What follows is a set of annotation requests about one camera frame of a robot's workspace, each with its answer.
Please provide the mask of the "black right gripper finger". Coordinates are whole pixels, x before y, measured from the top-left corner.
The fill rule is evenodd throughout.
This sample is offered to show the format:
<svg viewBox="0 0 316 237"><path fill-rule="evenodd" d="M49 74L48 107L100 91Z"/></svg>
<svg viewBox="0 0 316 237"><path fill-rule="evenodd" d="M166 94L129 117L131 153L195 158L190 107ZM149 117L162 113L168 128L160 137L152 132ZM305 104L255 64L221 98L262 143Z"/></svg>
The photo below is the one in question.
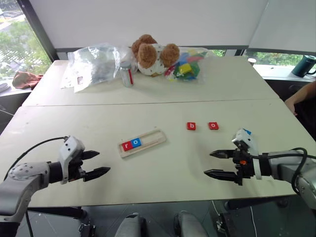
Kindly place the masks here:
<svg viewBox="0 0 316 237"><path fill-rule="evenodd" d="M234 172L231 171L224 171L221 169L211 169L204 171L204 174L208 177L222 180L222 181L230 181L237 183L237 175Z"/></svg>
<svg viewBox="0 0 316 237"><path fill-rule="evenodd" d="M216 158L233 158L235 150L216 150L209 155Z"/></svg>

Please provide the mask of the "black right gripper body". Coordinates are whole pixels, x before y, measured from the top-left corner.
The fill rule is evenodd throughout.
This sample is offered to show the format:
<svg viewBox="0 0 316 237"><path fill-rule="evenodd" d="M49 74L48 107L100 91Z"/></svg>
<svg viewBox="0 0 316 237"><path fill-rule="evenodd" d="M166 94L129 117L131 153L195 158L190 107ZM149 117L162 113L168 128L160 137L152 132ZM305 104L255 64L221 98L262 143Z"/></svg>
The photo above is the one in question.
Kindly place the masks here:
<svg viewBox="0 0 316 237"><path fill-rule="evenodd" d="M254 176L254 166L251 154L247 151L247 146L238 145L233 152L233 163L237 169L235 183L242 186L243 178L250 179Z"/></svg>

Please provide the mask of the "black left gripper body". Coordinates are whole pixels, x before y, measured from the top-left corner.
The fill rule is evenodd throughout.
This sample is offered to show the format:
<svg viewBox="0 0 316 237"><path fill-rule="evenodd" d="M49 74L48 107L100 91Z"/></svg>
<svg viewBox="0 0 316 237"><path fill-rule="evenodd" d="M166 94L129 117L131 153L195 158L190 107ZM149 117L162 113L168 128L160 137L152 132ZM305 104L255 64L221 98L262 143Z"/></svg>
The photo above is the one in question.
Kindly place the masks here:
<svg viewBox="0 0 316 237"><path fill-rule="evenodd" d="M68 164L68 182L83 179L86 175L82 169L84 150L79 150L71 155L70 162Z"/></svg>

